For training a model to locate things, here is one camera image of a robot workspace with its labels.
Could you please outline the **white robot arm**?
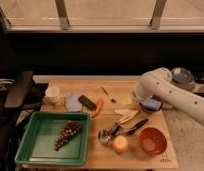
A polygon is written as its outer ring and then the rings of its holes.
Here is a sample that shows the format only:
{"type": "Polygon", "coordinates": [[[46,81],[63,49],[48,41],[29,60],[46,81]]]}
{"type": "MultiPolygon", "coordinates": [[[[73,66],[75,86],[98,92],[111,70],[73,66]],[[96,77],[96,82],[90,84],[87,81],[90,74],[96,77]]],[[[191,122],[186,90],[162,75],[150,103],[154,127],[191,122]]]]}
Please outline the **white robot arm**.
{"type": "Polygon", "coordinates": [[[204,126],[204,98],[174,86],[171,80],[172,75],[167,68],[144,73],[133,91],[134,99],[142,102],[156,95],[204,126]]]}

